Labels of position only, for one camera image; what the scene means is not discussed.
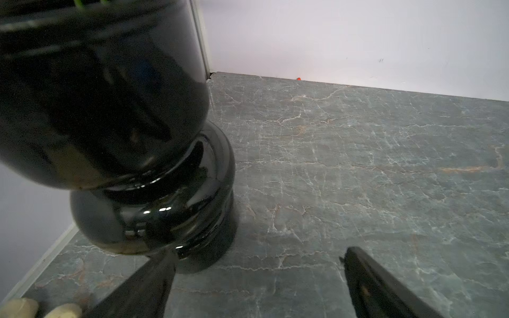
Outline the black glossy plant vase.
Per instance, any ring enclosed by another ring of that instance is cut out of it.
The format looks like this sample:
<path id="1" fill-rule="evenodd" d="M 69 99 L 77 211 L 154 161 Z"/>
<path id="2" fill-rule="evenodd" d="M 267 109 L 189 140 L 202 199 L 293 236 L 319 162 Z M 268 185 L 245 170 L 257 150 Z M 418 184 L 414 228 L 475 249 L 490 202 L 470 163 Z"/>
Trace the black glossy plant vase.
<path id="1" fill-rule="evenodd" d="M 1 2 L 1 161 L 69 190 L 101 249 L 171 249 L 187 274 L 229 248 L 235 158 L 209 102 L 187 1 Z"/>

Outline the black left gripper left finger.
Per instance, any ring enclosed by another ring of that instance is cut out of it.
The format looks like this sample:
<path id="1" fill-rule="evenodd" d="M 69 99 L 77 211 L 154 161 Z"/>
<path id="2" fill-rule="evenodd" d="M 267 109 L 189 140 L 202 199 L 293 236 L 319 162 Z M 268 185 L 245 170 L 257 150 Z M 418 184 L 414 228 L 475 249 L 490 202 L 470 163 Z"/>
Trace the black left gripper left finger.
<path id="1" fill-rule="evenodd" d="M 178 256 L 166 250 L 149 258 L 84 317 L 163 317 Z"/>

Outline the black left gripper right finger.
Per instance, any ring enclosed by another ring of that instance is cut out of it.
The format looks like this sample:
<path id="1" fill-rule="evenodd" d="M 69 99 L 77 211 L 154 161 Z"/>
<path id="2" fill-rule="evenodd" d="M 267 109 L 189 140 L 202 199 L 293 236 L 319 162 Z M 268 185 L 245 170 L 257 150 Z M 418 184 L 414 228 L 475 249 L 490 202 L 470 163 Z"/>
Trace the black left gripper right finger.
<path id="1" fill-rule="evenodd" d="M 441 317 L 362 248 L 350 246 L 340 261 L 357 317 Z"/>

